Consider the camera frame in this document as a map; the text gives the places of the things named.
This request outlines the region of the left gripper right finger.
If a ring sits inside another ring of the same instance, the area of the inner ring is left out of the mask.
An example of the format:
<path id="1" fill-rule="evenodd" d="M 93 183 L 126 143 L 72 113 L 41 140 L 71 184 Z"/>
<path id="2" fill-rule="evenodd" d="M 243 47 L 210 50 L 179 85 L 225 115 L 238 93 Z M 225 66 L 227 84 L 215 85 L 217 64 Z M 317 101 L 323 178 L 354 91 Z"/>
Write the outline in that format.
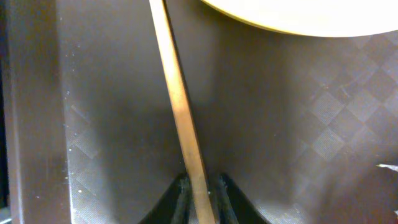
<path id="1" fill-rule="evenodd" d="M 267 220 L 226 174 L 220 174 L 217 177 L 216 198 L 220 223 L 267 224 Z"/>

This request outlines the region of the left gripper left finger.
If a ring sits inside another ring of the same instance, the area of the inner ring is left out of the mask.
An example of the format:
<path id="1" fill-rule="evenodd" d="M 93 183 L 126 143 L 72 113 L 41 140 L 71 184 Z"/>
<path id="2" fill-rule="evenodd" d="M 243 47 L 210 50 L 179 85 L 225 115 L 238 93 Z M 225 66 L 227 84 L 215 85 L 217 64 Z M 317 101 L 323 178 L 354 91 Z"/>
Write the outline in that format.
<path id="1" fill-rule="evenodd" d="M 191 201 L 190 179 L 180 174 L 139 224 L 188 224 Z"/>

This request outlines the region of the wooden chopstick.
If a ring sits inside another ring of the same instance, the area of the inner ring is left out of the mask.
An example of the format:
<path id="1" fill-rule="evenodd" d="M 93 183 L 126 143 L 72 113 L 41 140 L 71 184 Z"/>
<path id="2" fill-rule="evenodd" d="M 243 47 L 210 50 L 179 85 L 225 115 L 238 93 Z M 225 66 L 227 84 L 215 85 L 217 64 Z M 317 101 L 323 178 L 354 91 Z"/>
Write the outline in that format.
<path id="1" fill-rule="evenodd" d="M 215 224 L 216 218 L 208 194 L 205 166 L 166 5 L 163 0 L 150 0 L 149 4 L 180 147 L 192 185 L 195 211 L 200 224 Z"/>

